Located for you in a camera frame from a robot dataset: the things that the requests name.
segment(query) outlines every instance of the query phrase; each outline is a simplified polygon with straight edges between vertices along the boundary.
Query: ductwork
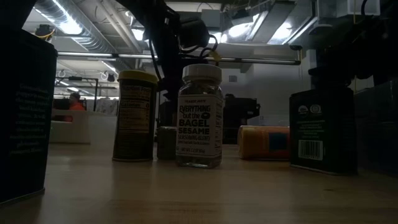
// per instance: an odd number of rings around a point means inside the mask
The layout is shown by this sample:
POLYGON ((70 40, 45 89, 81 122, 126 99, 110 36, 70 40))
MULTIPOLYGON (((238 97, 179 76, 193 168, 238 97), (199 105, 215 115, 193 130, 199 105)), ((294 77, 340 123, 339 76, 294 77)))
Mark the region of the ductwork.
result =
MULTIPOLYGON (((72 0, 38 0, 34 9, 62 32, 84 36, 72 39, 89 52, 116 53, 116 49, 72 0)), ((120 59, 106 63, 119 71, 131 69, 120 59)))

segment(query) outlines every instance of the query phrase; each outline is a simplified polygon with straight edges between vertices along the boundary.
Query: small metal tin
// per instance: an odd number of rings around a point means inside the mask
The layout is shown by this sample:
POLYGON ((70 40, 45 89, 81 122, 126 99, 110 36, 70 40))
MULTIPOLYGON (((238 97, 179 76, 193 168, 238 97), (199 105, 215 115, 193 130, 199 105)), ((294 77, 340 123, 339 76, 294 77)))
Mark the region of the small metal tin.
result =
POLYGON ((162 160, 175 159, 175 142, 177 127, 163 126, 157 129, 157 158, 162 160))

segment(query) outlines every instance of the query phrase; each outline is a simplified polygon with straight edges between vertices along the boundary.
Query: ceiling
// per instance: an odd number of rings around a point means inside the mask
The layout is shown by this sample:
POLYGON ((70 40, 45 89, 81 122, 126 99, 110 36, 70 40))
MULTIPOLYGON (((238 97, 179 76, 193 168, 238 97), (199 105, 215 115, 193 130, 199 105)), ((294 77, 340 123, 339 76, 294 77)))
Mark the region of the ceiling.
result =
MULTIPOLYGON (((119 32, 108 21, 106 14, 99 7, 97 7, 97 2, 95 0, 53 0, 53 1, 60 1, 60 2, 73 1, 74 5, 76 5, 77 8, 90 20, 92 25, 94 25, 96 29, 99 30, 100 34, 104 37, 104 39, 107 42, 109 42, 109 44, 111 44, 115 52, 125 53, 125 54, 137 53, 131 47, 128 46, 128 44, 126 43, 126 41, 124 41, 119 32)), ((256 4, 261 3, 261 5, 263 5, 262 2, 264 1, 266 0, 260 0, 260 1, 214 0, 214 1, 205 1, 205 2, 184 0, 184 1, 168 1, 168 4, 171 8, 186 13, 188 12, 197 13, 200 12, 202 9, 211 9, 211 8, 215 10, 228 9, 230 12, 232 12, 234 10, 234 6, 236 6, 237 3, 239 3, 239 7, 241 7, 242 5, 254 6, 253 7, 254 9, 255 7, 258 7, 256 6, 256 4)), ((285 22, 286 19, 290 19, 292 25, 292 27, 288 28, 294 30, 295 28, 301 26, 303 21, 307 19, 308 16, 310 16, 309 11, 310 11, 311 0, 297 0, 289 2, 290 3, 288 6, 286 5, 283 5, 283 7, 275 6, 275 11, 280 10, 281 13, 283 12, 283 15, 278 13, 279 16, 278 14, 275 15, 274 19, 272 20, 270 19, 269 21, 266 20, 266 22, 264 22, 263 25, 259 28, 253 40, 244 41, 244 42, 240 41, 235 43, 234 42, 220 43, 217 48, 217 52, 222 57, 279 58, 287 60, 297 60, 298 59, 297 52, 291 50, 287 44, 281 45, 281 43, 278 42, 277 45, 267 45, 268 40, 262 41, 263 39, 265 39, 265 37, 267 37, 267 39, 271 39, 273 34, 285 22)), ((110 0, 110 3, 111 6, 117 11, 119 17, 123 20, 124 26, 129 27, 131 18, 127 16, 128 15, 128 13, 126 14, 127 10, 123 8, 122 5, 118 4, 116 1, 110 0)), ((271 9, 272 9, 271 7, 266 8, 266 10, 270 10, 270 12, 272 12, 271 9)), ((53 24, 43 15, 38 13, 36 10, 32 10, 31 14, 26 20, 26 23, 23 26, 23 29, 28 32, 34 33, 40 24, 48 24, 53 26, 53 24)), ((135 39, 139 39, 136 33, 133 34, 135 39)), ((144 53, 148 54, 149 48, 147 42, 141 40, 138 40, 137 42, 139 43, 139 46, 144 51, 144 53)), ((55 30, 51 43, 55 46, 55 48, 59 52, 87 52, 87 50, 84 47, 82 47, 80 44, 74 41, 73 38, 71 38, 71 35, 63 33, 60 29, 55 30)), ((60 57, 57 62, 57 72, 58 72, 57 75, 59 75, 60 72, 61 72, 60 74, 63 75, 65 72, 66 77, 69 75, 76 75, 86 78, 99 78, 100 86, 117 87, 118 85, 117 82, 109 83, 106 80, 101 79, 101 76, 104 77, 103 73, 105 71, 107 71, 108 73, 114 73, 111 67, 107 66, 105 63, 95 58, 94 59, 91 58, 91 60, 88 60, 87 58, 79 58, 77 60, 76 58, 60 57)), ((136 68, 137 65, 141 64, 141 63, 136 63, 134 59, 123 60, 122 63, 131 68, 136 68)), ((248 65, 240 63, 221 63, 220 66, 223 68, 241 69, 243 72, 248 69, 248 65)), ((143 69, 152 71, 153 69, 151 67, 152 67, 151 63, 144 63, 143 69)), ((76 84, 73 82, 69 82, 67 80, 64 80, 64 83, 67 83, 69 85, 76 84)), ((65 88, 60 88, 59 90, 57 90, 57 93, 67 94, 67 88, 66 86, 64 87, 65 88)), ((85 89, 85 91, 87 93, 83 92, 83 94, 90 95, 89 93, 91 94, 94 93, 93 89, 89 88, 85 89)), ((102 91, 101 94, 106 95, 107 92, 110 96, 118 95, 118 92, 116 90, 102 91)))

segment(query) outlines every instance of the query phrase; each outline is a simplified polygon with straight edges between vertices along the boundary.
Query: black canister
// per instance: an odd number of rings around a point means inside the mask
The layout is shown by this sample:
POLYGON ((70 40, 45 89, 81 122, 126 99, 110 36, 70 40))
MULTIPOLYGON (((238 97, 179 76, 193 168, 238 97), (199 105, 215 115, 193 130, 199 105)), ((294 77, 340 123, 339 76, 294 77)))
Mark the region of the black canister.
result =
POLYGON ((353 91, 309 90, 290 97, 290 164, 327 174, 356 174, 353 91))
POLYGON ((158 79, 138 70, 119 74, 119 108, 113 160, 153 159, 155 102, 158 79))
POLYGON ((2 103, 7 106, 2 109, 0 126, 0 209, 44 193, 57 69, 57 51, 52 44, 21 29, 2 26, 2 31, 7 34, 2 38, 2 49, 9 56, 2 58, 3 65, 23 60, 29 72, 14 66, 2 67, 9 75, 2 88, 7 95, 2 103))

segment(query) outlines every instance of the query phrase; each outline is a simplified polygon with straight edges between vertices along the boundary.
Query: glass jar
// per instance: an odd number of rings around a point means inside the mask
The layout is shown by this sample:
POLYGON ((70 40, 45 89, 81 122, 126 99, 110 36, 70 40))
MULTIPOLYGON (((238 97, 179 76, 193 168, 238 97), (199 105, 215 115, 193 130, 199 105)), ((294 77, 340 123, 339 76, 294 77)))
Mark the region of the glass jar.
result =
POLYGON ((176 162, 179 166, 213 168, 221 164, 223 93, 221 69, 194 64, 183 70, 178 94, 176 162))

